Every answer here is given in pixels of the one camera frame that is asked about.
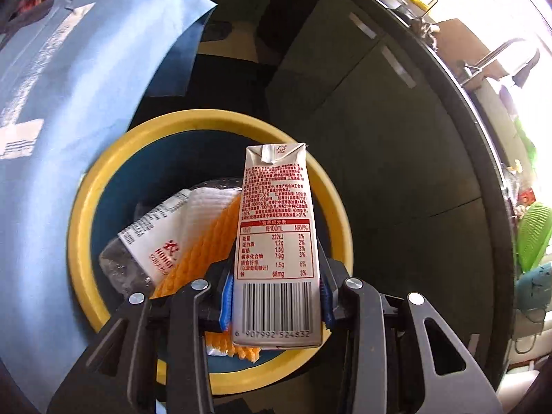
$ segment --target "countertop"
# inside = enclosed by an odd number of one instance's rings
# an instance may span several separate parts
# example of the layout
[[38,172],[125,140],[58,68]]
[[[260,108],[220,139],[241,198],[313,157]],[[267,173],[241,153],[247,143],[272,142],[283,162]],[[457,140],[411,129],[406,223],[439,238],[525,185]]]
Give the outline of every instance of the countertop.
[[514,250],[512,212],[504,197],[500,161],[481,118],[450,70],[408,25],[379,0],[351,0],[410,57],[440,99],[462,139],[481,190],[493,253],[495,307],[489,356],[484,371],[496,388],[507,359],[513,328]]

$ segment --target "cabinet door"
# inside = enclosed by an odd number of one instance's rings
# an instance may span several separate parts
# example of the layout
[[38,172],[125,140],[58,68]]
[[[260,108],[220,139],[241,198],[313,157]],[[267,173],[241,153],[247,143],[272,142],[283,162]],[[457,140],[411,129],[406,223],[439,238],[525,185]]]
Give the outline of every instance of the cabinet door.
[[480,196],[450,117],[387,38],[297,130],[338,188],[354,235]]
[[264,0],[258,8],[257,37],[284,57],[320,0]]
[[378,229],[354,243],[354,257],[355,276],[385,294],[423,294],[466,346],[479,334],[475,359],[485,364],[495,282],[481,199]]
[[320,0],[266,89],[272,124],[293,136],[296,119],[319,107],[379,37],[350,0]]

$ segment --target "faucet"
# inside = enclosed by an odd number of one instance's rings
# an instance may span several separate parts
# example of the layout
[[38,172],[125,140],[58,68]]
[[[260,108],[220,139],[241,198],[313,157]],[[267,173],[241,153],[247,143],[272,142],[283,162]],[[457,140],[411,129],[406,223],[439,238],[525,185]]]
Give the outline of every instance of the faucet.
[[[524,39],[522,37],[515,37],[513,39],[510,39],[506,42],[504,42],[501,46],[495,49],[495,51],[490,52],[483,58],[481,58],[475,65],[469,65],[466,62],[463,62],[463,70],[464,70],[464,78],[460,82],[460,85],[464,87],[468,82],[470,82],[474,77],[476,77],[479,73],[483,71],[483,69],[489,65],[495,58],[502,53],[506,48],[508,48],[511,44],[516,42],[527,42],[527,39]],[[531,69],[536,65],[537,62],[539,62],[540,59],[540,50],[539,48],[536,49],[535,54],[531,57],[531,59],[526,62],[521,69],[512,76],[512,80],[514,81],[514,84],[518,87],[523,87],[523,84],[525,84],[525,81],[529,77],[529,72]]]

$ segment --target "yellow bin rim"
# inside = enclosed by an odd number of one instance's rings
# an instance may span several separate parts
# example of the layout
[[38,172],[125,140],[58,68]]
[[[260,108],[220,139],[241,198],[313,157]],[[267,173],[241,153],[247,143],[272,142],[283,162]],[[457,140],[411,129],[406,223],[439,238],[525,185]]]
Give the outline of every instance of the yellow bin rim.
[[[81,308],[96,332],[110,318],[96,286],[90,256],[92,222],[101,195],[117,170],[140,149],[160,138],[194,130],[233,132],[261,144],[295,143],[295,140],[281,130],[256,118],[225,110],[194,109],[173,112],[147,121],[126,132],[104,151],[82,180],[71,213],[67,244],[71,281]],[[306,162],[311,191],[322,207],[328,226],[332,257],[344,262],[351,274],[353,240],[343,203],[326,172],[308,153]],[[328,339],[329,334],[325,329],[323,342]],[[319,347],[288,350],[266,363],[249,369],[211,373],[212,393],[236,394],[277,382],[299,369],[318,350]],[[167,364],[159,360],[157,381],[165,384],[166,380]]]

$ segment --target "green fan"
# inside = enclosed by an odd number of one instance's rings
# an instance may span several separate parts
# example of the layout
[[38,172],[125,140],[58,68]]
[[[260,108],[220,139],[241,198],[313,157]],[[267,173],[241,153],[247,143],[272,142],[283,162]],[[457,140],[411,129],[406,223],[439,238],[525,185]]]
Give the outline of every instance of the green fan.
[[518,229],[517,252],[523,272],[535,268],[552,236],[552,208],[534,203],[522,218]]

